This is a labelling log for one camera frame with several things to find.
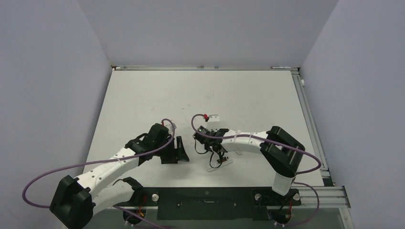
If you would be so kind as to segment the white remote control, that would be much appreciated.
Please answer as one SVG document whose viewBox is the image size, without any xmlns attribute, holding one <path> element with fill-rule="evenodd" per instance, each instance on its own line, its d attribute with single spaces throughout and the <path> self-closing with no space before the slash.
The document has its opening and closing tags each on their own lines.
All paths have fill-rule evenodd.
<svg viewBox="0 0 405 229">
<path fill-rule="evenodd" d="M 206 166 L 206 171 L 207 172 L 212 172 L 214 170 L 217 170 L 221 167 L 227 166 L 232 164 L 234 161 L 230 159 L 229 157 L 223 157 L 221 160 L 220 158 L 212 158 L 209 160 L 207 166 Z"/>
</svg>

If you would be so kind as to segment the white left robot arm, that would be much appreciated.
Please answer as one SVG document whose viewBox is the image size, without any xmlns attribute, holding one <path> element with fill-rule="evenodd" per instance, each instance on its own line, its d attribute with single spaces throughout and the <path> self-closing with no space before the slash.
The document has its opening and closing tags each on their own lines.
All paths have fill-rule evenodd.
<svg viewBox="0 0 405 229">
<path fill-rule="evenodd" d="M 92 170 L 65 176 L 59 182 L 49 210 L 68 229 L 82 229 L 100 211 L 118 203 L 137 205 L 142 200 L 142 185 L 124 173 L 158 156 L 162 164 L 189 162 L 175 125 L 154 124 L 147 133 L 129 140 L 118 153 Z"/>
</svg>

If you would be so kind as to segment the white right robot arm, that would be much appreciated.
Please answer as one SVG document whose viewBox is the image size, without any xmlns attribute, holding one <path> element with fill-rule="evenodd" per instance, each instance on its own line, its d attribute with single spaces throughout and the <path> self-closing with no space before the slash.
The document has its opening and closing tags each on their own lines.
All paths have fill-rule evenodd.
<svg viewBox="0 0 405 229">
<path fill-rule="evenodd" d="M 279 126 L 264 132 L 240 132 L 227 128 L 217 131 L 203 126 L 197 129 L 193 138 L 206 150 L 223 154 L 225 152 L 248 152 L 262 154 L 275 171 L 270 198 L 276 204 L 284 203 L 296 178 L 305 147 Z"/>
</svg>

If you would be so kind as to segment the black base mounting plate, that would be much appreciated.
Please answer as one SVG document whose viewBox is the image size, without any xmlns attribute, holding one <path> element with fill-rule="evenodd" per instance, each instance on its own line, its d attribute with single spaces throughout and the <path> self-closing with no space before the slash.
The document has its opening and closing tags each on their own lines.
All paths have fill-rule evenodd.
<svg viewBox="0 0 405 229">
<path fill-rule="evenodd" d="M 270 187 L 144 187 L 119 203 L 120 207 L 157 208 L 158 220 L 268 220 L 267 207 L 275 213 L 281 208 L 300 206 L 299 191 L 285 196 Z"/>
</svg>

